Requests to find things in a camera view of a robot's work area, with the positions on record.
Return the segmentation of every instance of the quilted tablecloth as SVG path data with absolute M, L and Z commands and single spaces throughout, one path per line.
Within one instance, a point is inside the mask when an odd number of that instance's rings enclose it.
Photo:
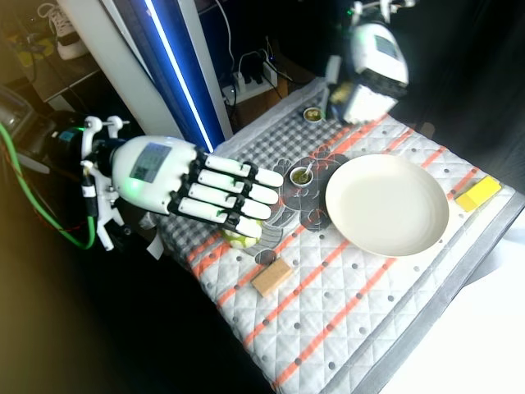
M 362 127 L 307 123 L 302 112 L 318 105 L 321 88 L 315 80 L 293 93 L 217 150 L 285 175 L 259 244 L 235 250 L 214 226 L 173 215 L 151 220 L 276 391 L 376 393 L 518 216 L 525 198 L 504 186 L 465 213 L 454 197 L 482 179 L 482 170 L 388 116 Z M 370 153 L 403 156 L 439 182 L 450 220 L 429 250 L 383 258 L 351 245 L 331 224 L 324 203 L 331 174 Z M 294 188 L 286 175 L 312 160 L 314 182 Z M 250 281 L 276 257 L 293 273 L 262 298 Z

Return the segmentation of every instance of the blue light strip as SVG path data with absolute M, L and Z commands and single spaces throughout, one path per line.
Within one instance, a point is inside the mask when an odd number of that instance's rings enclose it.
M 213 152 L 212 143 L 210 142 L 210 139 L 208 138 L 208 134 L 206 133 L 206 130 L 204 129 L 204 124 L 200 119 L 199 112 L 197 111 L 197 108 L 195 107 L 194 100 L 191 97 L 191 93 L 188 90 L 188 86 L 186 85 L 186 82 L 184 80 L 184 77 L 182 73 L 180 72 L 179 64 L 177 63 L 177 60 L 175 59 L 175 55 L 173 54 L 173 51 L 171 50 L 170 43 L 166 37 L 166 33 L 164 33 L 164 28 L 162 27 L 162 23 L 160 19 L 158 19 L 157 11 L 155 10 L 155 6 L 153 5 L 152 0 L 144 0 L 146 3 L 146 7 L 149 10 L 149 13 L 151 14 L 151 17 L 153 19 L 153 23 L 155 24 L 155 29 L 157 29 L 158 36 L 160 37 L 162 41 L 162 45 L 164 46 L 164 49 L 166 50 L 166 54 L 168 58 L 170 59 L 171 66 L 173 67 L 173 71 L 175 72 L 177 79 L 179 80 L 180 87 L 182 88 L 182 91 L 184 92 L 184 95 L 186 96 L 186 100 L 188 101 L 189 107 L 191 108 L 191 112 L 194 114 L 195 121 L 197 122 L 197 125 L 199 126 L 200 133 L 203 135 L 204 142 L 206 142 L 206 146 L 208 147 L 208 150 L 210 153 Z

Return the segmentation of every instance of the round plate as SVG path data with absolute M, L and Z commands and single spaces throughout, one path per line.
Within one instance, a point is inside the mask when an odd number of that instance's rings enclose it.
M 326 187 L 326 207 L 350 242 L 391 257 L 434 245 L 449 221 L 449 204 L 437 181 L 408 160 L 387 154 L 339 167 Z

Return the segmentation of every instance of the robotic arm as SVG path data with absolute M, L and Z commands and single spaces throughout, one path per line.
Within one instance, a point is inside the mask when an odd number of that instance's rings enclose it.
M 349 11 L 349 51 L 343 57 L 332 56 L 326 67 L 323 113 L 363 124 L 389 112 L 405 95 L 409 71 L 386 25 L 391 13 L 414 5 L 415 0 L 354 2 Z
M 215 223 L 226 230 L 259 238 L 257 220 L 271 215 L 269 204 L 283 183 L 276 172 L 204 153 L 195 145 L 165 136 L 119 140 L 124 122 L 87 117 L 82 140 L 83 194 L 97 210 L 97 234 L 106 250 L 113 248 L 105 225 L 124 224 L 113 203 L 122 197 L 145 210 Z M 94 142 L 107 126 L 109 140 Z

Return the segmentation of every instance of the white connector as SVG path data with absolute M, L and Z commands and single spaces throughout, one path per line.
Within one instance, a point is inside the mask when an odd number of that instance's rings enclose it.
M 268 90 L 272 90 L 277 87 L 277 73 L 270 67 L 268 64 L 262 64 L 262 72 L 268 80 L 262 79 L 262 83 L 258 84 L 255 80 L 252 80 L 250 83 L 246 83 L 242 73 L 234 72 L 233 76 L 235 78 L 235 88 L 237 97 L 235 98 L 235 91 L 233 86 L 228 85 L 225 88 L 222 88 L 222 93 L 226 96 L 226 101 L 228 103 L 241 103 L 247 99 L 258 96 Z

